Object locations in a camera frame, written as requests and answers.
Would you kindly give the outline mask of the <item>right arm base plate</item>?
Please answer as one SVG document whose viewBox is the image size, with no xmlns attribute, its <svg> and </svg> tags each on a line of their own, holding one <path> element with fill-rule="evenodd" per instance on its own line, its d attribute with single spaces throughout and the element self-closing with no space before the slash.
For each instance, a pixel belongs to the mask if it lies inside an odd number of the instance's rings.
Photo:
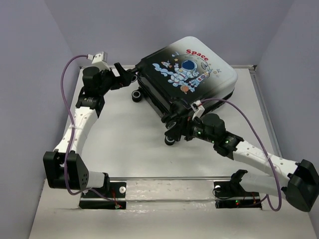
<svg viewBox="0 0 319 239">
<path fill-rule="evenodd" d="M 262 209 L 258 192 L 246 192 L 239 184 L 232 184 L 230 181 L 215 182 L 212 194 L 217 209 Z"/>
</svg>

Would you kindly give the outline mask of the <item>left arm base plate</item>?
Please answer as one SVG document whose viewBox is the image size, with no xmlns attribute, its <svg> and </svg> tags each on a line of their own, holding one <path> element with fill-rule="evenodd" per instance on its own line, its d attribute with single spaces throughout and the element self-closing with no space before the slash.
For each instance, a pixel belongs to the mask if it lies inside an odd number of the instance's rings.
<svg viewBox="0 0 319 239">
<path fill-rule="evenodd" d="M 82 193 L 79 200 L 80 209 L 88 210 L 125 210 L 127 207 L 125 181 L 111 181 L 109 191 L 102 188 Z"/>
</svg>

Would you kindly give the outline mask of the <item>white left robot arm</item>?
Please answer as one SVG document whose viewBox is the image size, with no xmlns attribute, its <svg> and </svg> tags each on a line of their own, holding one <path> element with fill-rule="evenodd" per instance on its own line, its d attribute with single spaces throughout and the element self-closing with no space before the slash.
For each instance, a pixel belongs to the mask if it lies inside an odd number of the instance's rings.
<svg viewBox="0 0 319 239">
<path fill-rule="evenodd" d="M 115 63 L 118 72 L 100 70 L 96 66 L 85 68 L 82 73 L 83 86 L 79 92 L 70 126 L 53 151 L 45 152 L 43 163 L 50 188 L 66 189 L 71 195 L 93 190 L 104 197 L 110 192 L 109 175 L 105 172 L 89 171 L 81 154 L 88 134 L 98 120 L 104 107 L 104 96 L 110 90 L 130 85 L 135 74 Z"/>
</svg>

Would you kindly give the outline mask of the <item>black hard-shell suitcase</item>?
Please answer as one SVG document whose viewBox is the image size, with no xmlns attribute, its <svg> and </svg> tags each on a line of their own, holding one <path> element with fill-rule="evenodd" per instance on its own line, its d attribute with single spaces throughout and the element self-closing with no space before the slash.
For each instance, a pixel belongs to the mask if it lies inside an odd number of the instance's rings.
<svg viewBox="0 0 319 239">
<path fill-rule="evenodd" d="M 238 79 L 233 67 L 193 36 L 142 58 L 133 72 L 139 87 L 132 100 L 146 98 L 167 129 L 192 118 L 197 101 L 205 114 L 220 107 L 232 96 Z"/>
</svg>

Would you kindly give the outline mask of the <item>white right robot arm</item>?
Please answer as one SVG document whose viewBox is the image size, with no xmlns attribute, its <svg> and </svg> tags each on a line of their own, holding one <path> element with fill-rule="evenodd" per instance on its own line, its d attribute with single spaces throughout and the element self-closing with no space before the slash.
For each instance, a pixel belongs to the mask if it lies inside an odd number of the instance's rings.
<svg viewBox="0 0 319 239">
<path fill-rule="evenodd" d="M 253 146 L 242 137 L 226 130 L 217 114 L 203 117 L 172 116 L 164 120 L 166 137 L 179 141 L 193 138 L 207 141 L 221 156 L 250 165 L 265 173 L 254 175 L 238 170 L 231 176 L 229 189 L 234 195 L 255 191 L 284 198 L 291 206 L 310 212 L 319 196 L 319 174 L 308 160 L 286 160 Z"/>
</svg>

